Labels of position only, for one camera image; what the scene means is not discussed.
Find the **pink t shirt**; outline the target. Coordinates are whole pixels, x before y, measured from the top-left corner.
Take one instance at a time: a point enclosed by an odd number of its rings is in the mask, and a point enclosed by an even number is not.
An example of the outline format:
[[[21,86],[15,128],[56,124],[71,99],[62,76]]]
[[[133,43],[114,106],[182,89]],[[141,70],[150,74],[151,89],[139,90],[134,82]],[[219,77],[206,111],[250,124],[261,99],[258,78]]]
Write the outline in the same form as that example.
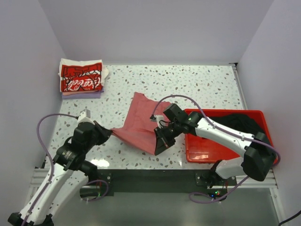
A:
[[[144,94],[135,92],[124,125],[113,128],[112,134],[141,151],[159,155],[156,148],[154,129],[158,126],[150,120],[151,113],[157,102],[148,99]]]

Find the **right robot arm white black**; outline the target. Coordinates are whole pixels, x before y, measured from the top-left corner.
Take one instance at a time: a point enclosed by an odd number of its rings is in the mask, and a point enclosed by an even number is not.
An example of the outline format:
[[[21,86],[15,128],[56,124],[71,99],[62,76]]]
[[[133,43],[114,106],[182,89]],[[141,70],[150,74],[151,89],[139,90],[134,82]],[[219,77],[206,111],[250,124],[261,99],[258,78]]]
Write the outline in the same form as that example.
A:
[[[241,175],[262,182],[279,159],[264,133],[237,131],[215,122],[203,112],[186,113],[177,104],[170,104],[162,115],[152,114],[150,120],[157,123],[155,154],[172,147],[180,134],[212,140],[238,154],[231,160],[218,160],[201,177],[207,184],[220,185],[230,177]]]

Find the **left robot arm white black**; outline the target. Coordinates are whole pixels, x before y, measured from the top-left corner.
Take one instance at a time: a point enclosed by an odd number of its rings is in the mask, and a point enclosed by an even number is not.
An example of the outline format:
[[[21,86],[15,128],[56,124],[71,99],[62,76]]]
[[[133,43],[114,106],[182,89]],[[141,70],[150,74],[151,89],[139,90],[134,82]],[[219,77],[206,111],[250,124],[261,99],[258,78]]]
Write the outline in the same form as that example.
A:
[[[49,213],[49,208],[59,194],[62,195],[59,203],[67,199],[68,195],[61,189],[75,171],[81,172],[81,177],[76,178],[77,185],[70,192],[98,182],[108,186],[99,178],[97,166],[86,160],[86,155],[94,146],[104,144],[111,134],[111,130],[96,121],[80,122],[73,135],[58,148],[48,175],[35,195],[20,212],[12,213],[8,222],[13,226],[52,226],[54,214]]]

